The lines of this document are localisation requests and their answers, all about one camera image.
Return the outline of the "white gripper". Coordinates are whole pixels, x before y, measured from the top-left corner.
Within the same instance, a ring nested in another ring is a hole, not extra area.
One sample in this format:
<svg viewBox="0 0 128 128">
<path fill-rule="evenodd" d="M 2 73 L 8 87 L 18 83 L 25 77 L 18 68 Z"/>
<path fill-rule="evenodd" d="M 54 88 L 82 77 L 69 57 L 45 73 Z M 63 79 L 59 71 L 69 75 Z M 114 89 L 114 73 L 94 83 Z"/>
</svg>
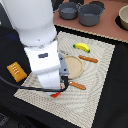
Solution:
<svg viewBox="0 0 128 128">
<path fill-rule="evenodd" d="M 25 47 L 31 71 L 37 76 L 42 88 L 48 95 L 63 92 L 68 88 L 68 74 L 62 73 L 57 52 L 57 42 L 54 41 L 43 48 Z"/>
</svg>

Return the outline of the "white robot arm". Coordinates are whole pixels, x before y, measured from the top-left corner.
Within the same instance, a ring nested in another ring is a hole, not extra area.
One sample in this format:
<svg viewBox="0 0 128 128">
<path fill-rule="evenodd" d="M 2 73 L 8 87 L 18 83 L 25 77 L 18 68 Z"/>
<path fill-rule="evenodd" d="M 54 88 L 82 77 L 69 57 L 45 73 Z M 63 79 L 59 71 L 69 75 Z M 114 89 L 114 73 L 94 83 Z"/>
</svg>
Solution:
<svg viewBox="0 0 128 128">
<path fill-rule="evenodd" d="M 68 88 L 68 73 L 61 72 L 64 57 L 57 52 L 51 0 L 0 0 L 12 27 L 18 32 L 40 91 L 48 95 Z"/>
</svg>

